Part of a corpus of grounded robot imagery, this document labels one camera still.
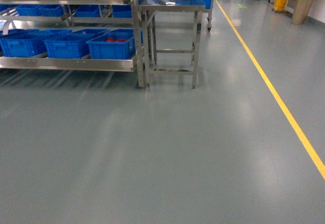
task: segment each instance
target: metal table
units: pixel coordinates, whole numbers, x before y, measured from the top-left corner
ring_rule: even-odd
[[[150,74],[185,74],[192,75],[192,87],[195,88],[198,74],[199,49],[202,26],[202,12],[205,10],[203,0],[143,0],[139,5],[144,38],[144,63],[147,85],[150,87]],[[192,49],[173,50],[156,48],[155,15],[160,12],[193,12],[193,41]],[[191,69],[161,69],[157,66],[157,53],[192,54]]]

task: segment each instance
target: floor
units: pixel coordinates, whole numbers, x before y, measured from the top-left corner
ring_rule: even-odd
[[[218,1],[324,160],[325,31]],[[190,47],[191,18],[160,15],[158,47]],[[0,70],[1,224],[325,222],[324,179],[218,6],[195,90],[136,80]]]

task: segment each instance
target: red item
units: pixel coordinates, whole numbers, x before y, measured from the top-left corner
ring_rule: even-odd
[[[115,39],[115,38],[112,38],[112,37],[109,37],[106,42],[125,42],[126,39]]]

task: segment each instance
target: yellow floor line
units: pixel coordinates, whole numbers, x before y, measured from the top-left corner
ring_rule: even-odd
[[[247,54],[249,55],[250,59],[254,63],[254,65],[257,68],[259,74],[262,76],[264,82],[266,83],[267,87],[271,91],[271,93],[274,96],[276,102],[280,106],[280,108],[283,111],[284,115],[286,116],[286,118],[288,119],[288,121],[291,124],[292,128],[295,130],[297,136],[299,137],[301,143],[304,145],[306,151],[308,152],[309,156],[311,157],[311,159],[313,160],[313,162],[316,165],[317,169],[319,170],[320,174],[322,175],[323,179],[325,180],[325,165],[324,165],[324,163],[321,161],[321,159],[318,156],[317,152],[314,150],[313,146],[311,145],[311,143],[307,139],[306,135],[304,134],[304,132],[302,131],[302,129],[300,128],[300,126],[298,125],[298,123],[296,122],[296,120],[294,119],[294,117],[292,116],[292,114],[290,113],[288,107],[285,105],[285,103],[281,99],[281,97],[278,94],[278,92],[275,90],[275,88],[272,85],[271,81],[266,76],[265,72],[263,71],[263,69],[261,68],[261,66],[259,65],[259,63],[257,62],[256,58],[254,57],[254,55],[252,54],[252,52],[248,48],[248,46],[245,43],[245,41],[243,40],[243,38],[238,33],[238,31],[235,28],[234,24],[231,22],[230,18],[228,17],[228,15],[224,11],[224,9],[222,8],[222,6],[218,2],[218,0],[215,0],[215,2],[218,4],[218,6],[221,9],[224,17],[227,19],[228,23],[230,24],[230,26],[234,30],[234,32],[235,32],[237,38],[239,39],[240,43],[245,48]]]

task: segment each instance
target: plant pot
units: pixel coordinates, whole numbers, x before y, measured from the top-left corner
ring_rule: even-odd
[[[298,0],[292,16],[292,24],[303,24],[307,19],[309,10],[314,0]]]

